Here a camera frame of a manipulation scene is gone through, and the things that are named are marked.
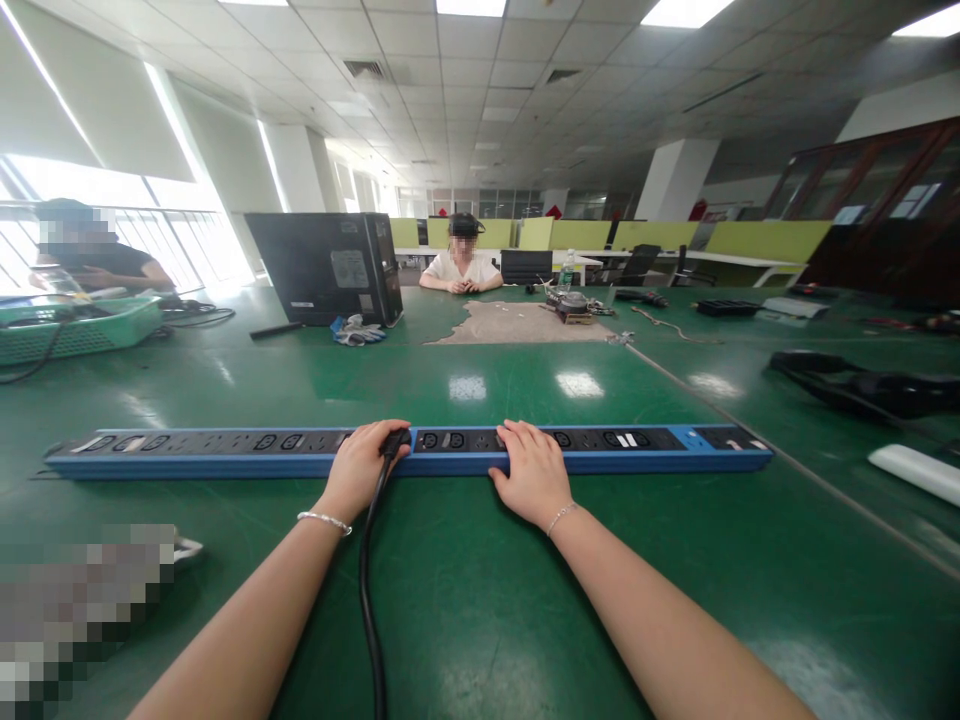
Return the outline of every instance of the black computer case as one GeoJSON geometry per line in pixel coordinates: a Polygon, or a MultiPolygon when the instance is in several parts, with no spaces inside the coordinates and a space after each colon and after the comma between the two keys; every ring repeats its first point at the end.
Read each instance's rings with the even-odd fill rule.
{"type": "Polygon", "coordinates": [[[393,327],[403,314],[390,218],[381,213],[248,213],[290,322],[337,316],[393,327]]]}

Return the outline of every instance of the green table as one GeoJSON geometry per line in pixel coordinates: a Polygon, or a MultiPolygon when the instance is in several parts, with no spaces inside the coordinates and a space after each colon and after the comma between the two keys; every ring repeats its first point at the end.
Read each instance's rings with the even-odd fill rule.
{"type": "MultiPolygon", "coordinates": [[[[773,291],[736,289],[738,297],[773,291]]],[[[51,443],[96,427],[723,422],[778,457],[745,475],[576,477],[574,495],[723,622],[824,718],[942,718],[957,707],[960,512],[865,462],[897,431],[838,417],[762,368],[776,349],[840,352],[882,368],[955,369],[958,346],[864,335],[838,308],[805,328],[696,315],[720,290],[669,291],[694,345],[626,312],[644,357],[597,344],[424,346],[466,317],[464,298],[404,290],[389,339],[350,349],[283,322],[269,289],[214,297],[238,310],[124,352],[53,363],[2,394],[2,519],[30,537],[97,542],[108,523],[175,523],[204,543],[161,606],[58,717],[123,717],[310,506],[322,481],[27,481],[51,443]],[[573,378],[561,390],[558,376],[573,378]]],[[[515,288],[485,300],[527,299],[515,288]]],[[[951,428],[938,421],[939,427],[951,428]]],[[[369,717],[358,543],[343,544],[281,692],[277,717],[369,717]]],[[[573,577],[486,478],[409,478],[377,527],[372,588],[396,718],[649,717],[573,577]]]]}

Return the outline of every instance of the white remote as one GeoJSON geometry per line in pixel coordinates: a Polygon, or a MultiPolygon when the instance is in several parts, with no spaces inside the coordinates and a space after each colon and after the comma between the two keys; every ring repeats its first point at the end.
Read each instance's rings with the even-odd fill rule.
{"type": "Polygon", "coordinates": [[[901,480],[960,507],[960,470],[903,445],[887,445],[870,462],[901,480]]]}

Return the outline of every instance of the hand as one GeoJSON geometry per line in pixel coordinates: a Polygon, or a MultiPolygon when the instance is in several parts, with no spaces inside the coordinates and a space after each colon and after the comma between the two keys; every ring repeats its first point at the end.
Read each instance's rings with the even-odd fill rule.
{"type": "Polygon", "coordinates": [[[510,455],[510,477],[490,468],[503,504],[544,532],[573,502],[563,453],[552,436],[525,422],[504,420],[497,434],[510,455]]]}
{"type": "MultiPolygon", "coordinates": [[[[410,427],[406,420],[381,420],[363,425],[343,441],[330,468],[327,487],[314,506],[314,512],[325,513],[348,525],[373,500],[377,480],[383,469],[380,446],[394,430],[410,427]]],[[[390,472],[402,458],[410,454],[409,445],[401,445],[390,472]]]]}
{"type": "Polygon", "coordinates": [[[109,270],[91,267],[90,265],[84,265],[84,267],[90,272],[77,273],[72,276],[80,285],[95,288],[120,287],[123,285],[119,278],[109,270]]]}

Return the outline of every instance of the silver bracelet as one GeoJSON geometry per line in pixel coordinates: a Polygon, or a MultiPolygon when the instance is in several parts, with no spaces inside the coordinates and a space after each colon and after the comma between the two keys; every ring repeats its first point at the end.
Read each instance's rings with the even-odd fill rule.
{"type": "Polygon", "coordinates": [[[560,518],[562,518],[564,515],[566,515],[566,514],[568,514],[568,513],[572,513],[572,512],[573,512],[574,510],[576,510],[578,507],[580,507],[580,506],[577,505],[576,503],[570,503],[570,504],[567,505],[565,508],[563,508],[563,510],[561,510],[560,512],[558,512],[558,513],[557,513],[557,516],[553,519],[553,522],[550,523],[550,527],[547,528],[547,537],[550,537],[550,533],[553,532],[553,526],[557,524],[557,521],[558,521],[560,518]]]}
{"type": "Polygon", "coordinates": [[[340,522],[336,518],[332,518],[329,515],[317,515],[316,513],[300,513],[297,515],[297,520],[303,520],[305,517],[312,517],[314,520],[321,520],[322,522],[333,525],[334,527],[340,528],[340,531],[343,533],[341,537],[346,537],[353,532],[353,528],[347,525],[345,522],[340,522]]]}

